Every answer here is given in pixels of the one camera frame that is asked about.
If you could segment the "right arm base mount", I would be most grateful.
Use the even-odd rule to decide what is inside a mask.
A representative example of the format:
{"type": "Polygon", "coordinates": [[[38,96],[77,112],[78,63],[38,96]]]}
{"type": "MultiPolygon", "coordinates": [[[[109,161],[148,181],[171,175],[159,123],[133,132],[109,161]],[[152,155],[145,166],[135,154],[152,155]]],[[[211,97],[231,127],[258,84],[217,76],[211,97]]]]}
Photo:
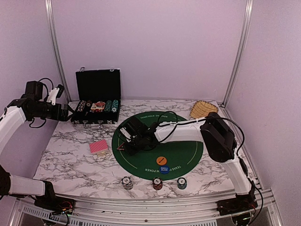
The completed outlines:
{"type": "Polygon", "coordinates": [[[237,198],[220,200],[217,201],[216,204],[216,210],[221,216],[248,211],[258,207],[257,201],[248,201],[247,199],[240,200],[237,198]]]}

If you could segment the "orange big blind button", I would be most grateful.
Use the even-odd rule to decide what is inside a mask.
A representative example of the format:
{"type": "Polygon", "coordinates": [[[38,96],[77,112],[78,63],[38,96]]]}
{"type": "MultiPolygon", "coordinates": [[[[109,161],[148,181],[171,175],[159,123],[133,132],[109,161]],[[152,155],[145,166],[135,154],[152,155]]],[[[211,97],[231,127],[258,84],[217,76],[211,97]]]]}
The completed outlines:
{"type": "Polygon", "coordinates": [[[157,165],[159,165],[159,166],[166,165],[166,164],[167,164],[167,158],[164,157],[164,156],[159,156],[159,157],[156,159],[156,163],[157,163],[157,165]]]}

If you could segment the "black triangular dealer button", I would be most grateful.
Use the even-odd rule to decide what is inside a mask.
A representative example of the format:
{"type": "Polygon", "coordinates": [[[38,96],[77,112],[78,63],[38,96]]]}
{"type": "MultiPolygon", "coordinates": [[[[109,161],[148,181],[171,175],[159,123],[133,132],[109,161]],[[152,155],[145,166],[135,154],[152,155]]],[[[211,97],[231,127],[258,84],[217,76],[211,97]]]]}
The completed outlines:
{"type": "Polygon", "coordinates": [[[119,150],[119,151],[124,151],[124,150],[125,150],[124,144],[121,144],[121,145],[117,148],[117,150],[119,150]]]}

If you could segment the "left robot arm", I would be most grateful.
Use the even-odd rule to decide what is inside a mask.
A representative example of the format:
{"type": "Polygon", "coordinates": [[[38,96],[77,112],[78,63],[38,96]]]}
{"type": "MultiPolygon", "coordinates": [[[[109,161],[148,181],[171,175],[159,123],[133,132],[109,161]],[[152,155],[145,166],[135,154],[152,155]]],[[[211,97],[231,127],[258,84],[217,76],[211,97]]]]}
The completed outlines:
{"type": "MultiPolygon", "coordinates": [[[[26,123],[33,128],[37,118],[44,122],[68,121],[74,111],[56,101],[63,91],[61,84],[48,89],[43,79],[27,82],[25,93],[12,100],[0,117],[0,149],[4,150],[12,138],[24,132],[26,123]]],[[[75,203],[71,198],[57,195],[50,181],[16,176],[4,168],[0,169],[0,195],[32,196],[36,206],[52,211],[72,210],[75,203]]]]}

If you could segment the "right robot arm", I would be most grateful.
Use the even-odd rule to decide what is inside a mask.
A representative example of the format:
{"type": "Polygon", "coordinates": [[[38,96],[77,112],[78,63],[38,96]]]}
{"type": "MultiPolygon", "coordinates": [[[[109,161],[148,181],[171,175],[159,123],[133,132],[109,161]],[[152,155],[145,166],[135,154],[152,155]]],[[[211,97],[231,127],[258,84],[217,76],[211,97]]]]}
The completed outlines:
{"type": "Polygon", "coordinates": [[[235,134],[227,125],[229,119],[210,112],[208,116],[188,121],[156,121],[150,126],[131,117],[118,129],[125,138],[124,150],[130,155],[160,144],[184,141],[202,142],[209,157],[220,163],[234,185],[236,197],[233,207],[243,211],[255,201],[255,184],[248,175],[248,168],[239,155],[235,134]]]}

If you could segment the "blue small blind button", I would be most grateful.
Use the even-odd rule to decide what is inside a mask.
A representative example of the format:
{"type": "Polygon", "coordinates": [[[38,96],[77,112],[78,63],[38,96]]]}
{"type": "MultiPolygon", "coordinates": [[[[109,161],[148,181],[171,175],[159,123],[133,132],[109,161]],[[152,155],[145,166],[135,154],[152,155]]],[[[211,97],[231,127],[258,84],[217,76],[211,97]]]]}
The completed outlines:
{"type": "Polygon", "coordinates": [[[168,174],[170,172],[170,167],[167,165],[160,166],[159,171],[161,174],[168,174]]]}

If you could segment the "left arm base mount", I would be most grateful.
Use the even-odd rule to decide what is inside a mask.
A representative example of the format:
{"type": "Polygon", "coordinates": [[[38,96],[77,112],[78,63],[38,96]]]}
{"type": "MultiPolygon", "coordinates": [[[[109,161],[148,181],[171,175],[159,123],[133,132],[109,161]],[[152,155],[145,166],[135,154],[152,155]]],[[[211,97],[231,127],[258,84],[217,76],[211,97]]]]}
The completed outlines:
{"type": "Polygon", "coordinates": [[[75,206],[75,200],[63,197],[58,197],[54,201],[36,198],[34,205],[43,209],[51,210],[54,215],[61,213],[72,214],[75,206]]]}

